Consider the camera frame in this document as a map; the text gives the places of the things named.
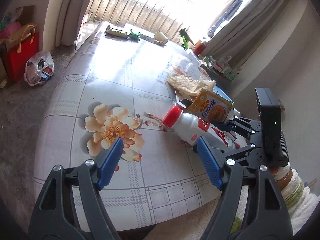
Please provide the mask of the right forearm fleece sleeve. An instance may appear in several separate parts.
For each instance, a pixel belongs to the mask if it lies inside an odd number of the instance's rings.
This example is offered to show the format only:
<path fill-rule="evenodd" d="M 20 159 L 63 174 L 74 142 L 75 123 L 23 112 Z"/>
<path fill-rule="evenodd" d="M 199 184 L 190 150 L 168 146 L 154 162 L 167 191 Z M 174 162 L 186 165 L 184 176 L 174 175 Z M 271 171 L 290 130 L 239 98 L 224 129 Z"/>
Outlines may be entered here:
<path fill-rule="evenodd" d="M 278 185 L 286 204 L 293 234 L 296 235 L 312 215 L 319 203 L 319 196 L 310 192 L 298 172 L 290 165 L 268 168 Z"/>

